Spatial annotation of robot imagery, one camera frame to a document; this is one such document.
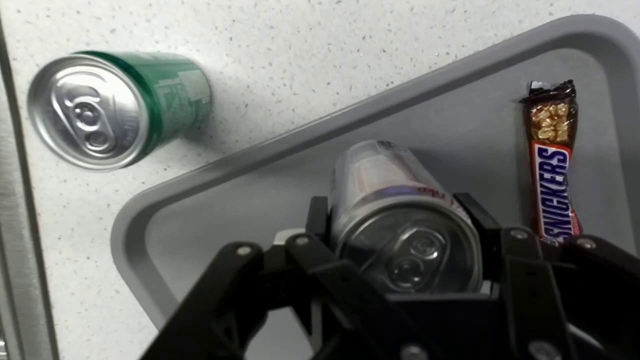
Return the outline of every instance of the white countertop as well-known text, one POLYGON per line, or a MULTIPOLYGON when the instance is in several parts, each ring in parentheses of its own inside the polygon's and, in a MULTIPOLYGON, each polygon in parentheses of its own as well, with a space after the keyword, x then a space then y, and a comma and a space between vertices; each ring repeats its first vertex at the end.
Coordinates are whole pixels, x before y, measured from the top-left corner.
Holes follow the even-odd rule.
POLYGON ((26 126, 59 357, 136 357, 156 327, 120 278, 109 228, 140 189, 302 126, 567 14, 604 14, 640 34, 637 0, 0 0, 21 119, 26 89, 68 51, 161 50, 197 60, 213 116, 140 164, 89 171, 26 126))

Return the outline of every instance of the green can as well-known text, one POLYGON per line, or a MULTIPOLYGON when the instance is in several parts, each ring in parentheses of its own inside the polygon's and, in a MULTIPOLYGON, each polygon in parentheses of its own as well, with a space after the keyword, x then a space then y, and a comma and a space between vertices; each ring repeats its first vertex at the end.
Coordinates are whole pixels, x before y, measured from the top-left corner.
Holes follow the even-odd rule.
POLYGON ((41 139, 84 167, 133 164, 210 108, 205 74, 175 53, 75 51, 44 65, 27 92, 41 139))

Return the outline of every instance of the can top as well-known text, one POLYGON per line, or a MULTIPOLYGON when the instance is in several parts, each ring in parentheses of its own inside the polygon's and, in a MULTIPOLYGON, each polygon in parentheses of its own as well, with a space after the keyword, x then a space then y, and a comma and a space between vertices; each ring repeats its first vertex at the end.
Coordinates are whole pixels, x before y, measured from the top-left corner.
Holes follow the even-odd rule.
POLYGON ((114 64, 87 53, 44 65, 30 86, 27 112, 44 141, 84 167, 133 161, 150 131, 136 83, 114 64))
POLYGON ((477 234, 453 212, 386 206, 341 246, 341 255, 390 291, 469 291, 481 279, 477 234))

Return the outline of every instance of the candy bar wrapper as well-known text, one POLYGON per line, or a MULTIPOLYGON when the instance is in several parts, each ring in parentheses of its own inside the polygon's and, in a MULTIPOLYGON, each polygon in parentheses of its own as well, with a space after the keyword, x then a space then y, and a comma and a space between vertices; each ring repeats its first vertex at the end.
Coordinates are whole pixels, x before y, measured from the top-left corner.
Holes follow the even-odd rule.
POLYGON ((567 167, 577 126, 575 86, 531 81, 521 99, 536 192, 533 228, 538 235, 563 241, 580 234, 567 196, 567 167))

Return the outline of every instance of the soda can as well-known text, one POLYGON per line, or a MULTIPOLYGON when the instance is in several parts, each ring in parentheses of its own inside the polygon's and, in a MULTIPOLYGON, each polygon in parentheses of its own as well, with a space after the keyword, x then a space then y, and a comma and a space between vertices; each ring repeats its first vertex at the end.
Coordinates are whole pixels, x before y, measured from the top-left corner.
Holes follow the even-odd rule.
POLYGON ((475 291, 477 232, 404 146, 365 139, 334 167, 329 246, 390 293, 475 291))
POLYGON ((205 74, 174 53, 69 53, 44 65, 27 92, 41 139, 84 167, 133 164, 210 108, 205 74))

